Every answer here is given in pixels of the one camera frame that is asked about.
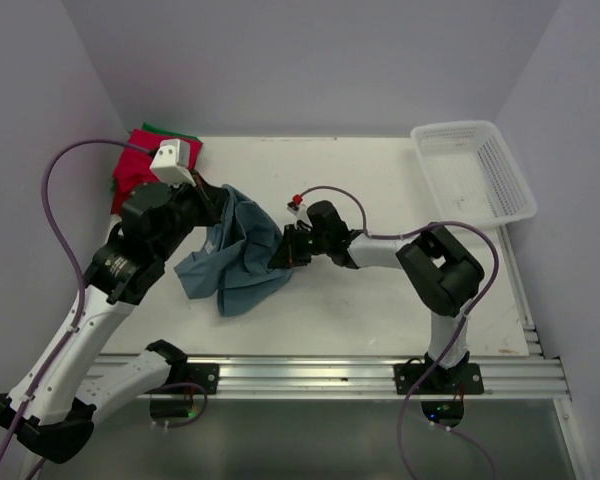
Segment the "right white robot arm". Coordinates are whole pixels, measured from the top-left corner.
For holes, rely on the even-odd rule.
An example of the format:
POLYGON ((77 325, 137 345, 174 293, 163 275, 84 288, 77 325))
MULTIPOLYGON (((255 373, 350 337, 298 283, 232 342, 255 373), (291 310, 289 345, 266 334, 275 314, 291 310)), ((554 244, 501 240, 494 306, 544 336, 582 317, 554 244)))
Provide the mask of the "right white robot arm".
POLYGON ((444 226, 430 224, 415 235, 373 236, 351 229, 336 207, 323 200, 307 206, 299 195, 287 204, 296 221, 284 227, 269 261, 272 269, 306 266, 325 255, 337 266, 402 270, 431 313, 431 338, 424 355, 424 388, 448 392, 468 364, 466 309, 478 295, 485 272, 444 226))

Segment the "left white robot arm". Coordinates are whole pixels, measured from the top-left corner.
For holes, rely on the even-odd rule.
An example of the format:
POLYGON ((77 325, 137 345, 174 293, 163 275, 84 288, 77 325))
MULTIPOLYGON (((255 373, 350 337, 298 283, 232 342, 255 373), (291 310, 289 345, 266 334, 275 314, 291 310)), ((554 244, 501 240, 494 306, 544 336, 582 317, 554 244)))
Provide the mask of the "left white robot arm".
POLYGON ((179 186, 136 187, 94 254, 74 305, 21 382, 0 393, 0 426, 29 451, 61 464, 95 426, 135 397, 186 389, 186 355, 157 340, 103 378, 86 374, 118 327, 165 273, 167 260, 196 227, 219 224, 229 193, 200 176, 179 186))

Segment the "blue-grey t shirt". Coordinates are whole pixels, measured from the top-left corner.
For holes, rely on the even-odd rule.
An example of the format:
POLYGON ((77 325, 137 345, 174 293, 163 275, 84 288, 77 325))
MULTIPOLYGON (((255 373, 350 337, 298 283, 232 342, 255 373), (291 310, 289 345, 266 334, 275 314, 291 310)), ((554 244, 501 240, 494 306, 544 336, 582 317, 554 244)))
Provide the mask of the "blue-grey t shirt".
POLYGON ((225 184, 228 194, 221 221, 206 230, 200 250, 174 271, 191 300, 216 297, 222 317, 243 315, 284 287, 289 269, 268 266, 282 242, 282 232, 255 201, 225 184))

